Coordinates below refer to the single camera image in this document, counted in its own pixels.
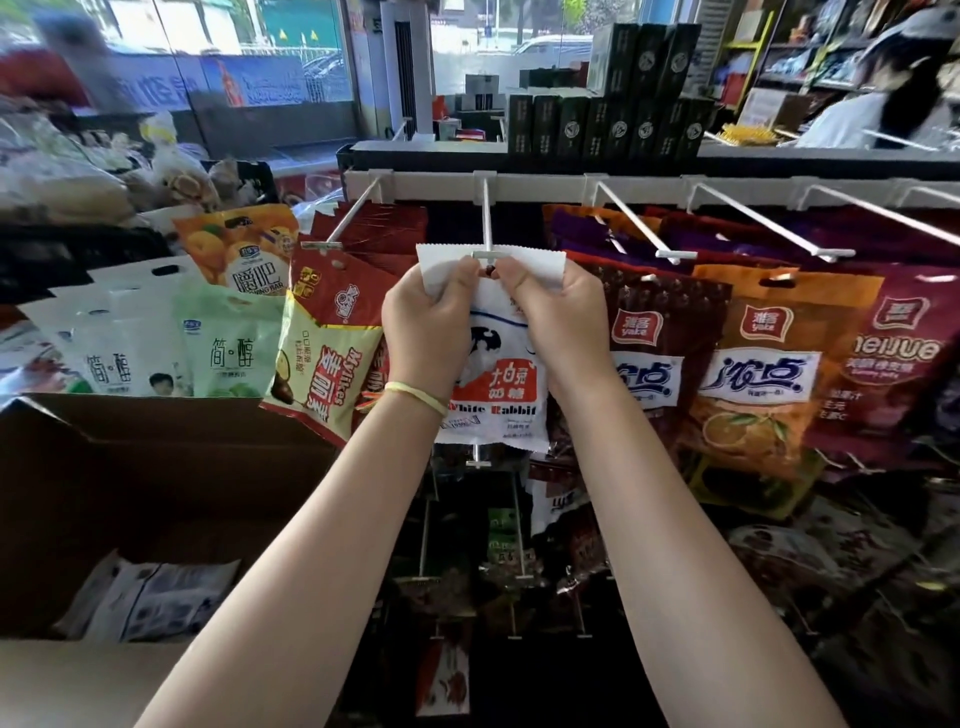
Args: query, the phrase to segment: white cap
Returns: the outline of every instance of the white cap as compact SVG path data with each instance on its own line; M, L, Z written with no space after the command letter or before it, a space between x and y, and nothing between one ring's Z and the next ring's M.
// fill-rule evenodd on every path
M863 55L868 56L881 42L893 36L916 40L956 40L960 36L960 12L952 7L916 11L902 23L883 31Z

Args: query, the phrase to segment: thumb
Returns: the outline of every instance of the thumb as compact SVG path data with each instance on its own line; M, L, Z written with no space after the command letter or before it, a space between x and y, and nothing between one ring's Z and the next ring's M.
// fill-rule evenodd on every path
M530 314L532 307L538 305L538 302L550 296L533 274L515 258L503 257L497 260L496 273L503 287L507 289L507 293L527 315Z
M440 298L440 305L446 307L469 307L473 291L477 287L477 273L480 270L480 261L469 255L464 255L457 261L450 278L446 282L444 294Z

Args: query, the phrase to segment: white shirt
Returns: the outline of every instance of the white shirt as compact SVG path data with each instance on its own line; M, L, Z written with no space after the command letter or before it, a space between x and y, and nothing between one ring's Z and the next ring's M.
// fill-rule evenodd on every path
M886 101L886 92L875 91L834 104L817 117L809 131L797 139L794 146L872 148L876 137L864 134L863 131L879 131L880 115ZM918 144L940 148L947 141L946 129L949 129L952 121L950 109L941 99L909 139Z

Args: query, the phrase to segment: black vent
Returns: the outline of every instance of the black vent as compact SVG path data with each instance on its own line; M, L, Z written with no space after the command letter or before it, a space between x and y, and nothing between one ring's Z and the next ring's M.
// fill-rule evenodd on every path
M417 107L414 100L414 56L410 41L410 23L394 23L396 29L396 67L400 76L400 107L407 118L404 127L408 139L417 130Z

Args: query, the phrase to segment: woman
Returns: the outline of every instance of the woman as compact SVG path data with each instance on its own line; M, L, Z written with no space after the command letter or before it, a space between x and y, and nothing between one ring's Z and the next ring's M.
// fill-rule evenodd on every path
M952 119L937 73L960 36L960 12L928 8L884 31L864 51L854 85L874 90L825 109L798 147L903 149L880 132L940 148Z
M636 649L670 725L844 725L613 368L600 280L568 261L554 293L510 258L496 270L546 362ZM415 266L390 291L383 330L391 382L402 390L388 390L357 428L138 728L324 725L467 361L478 275L477 261L464 258L434 302Z

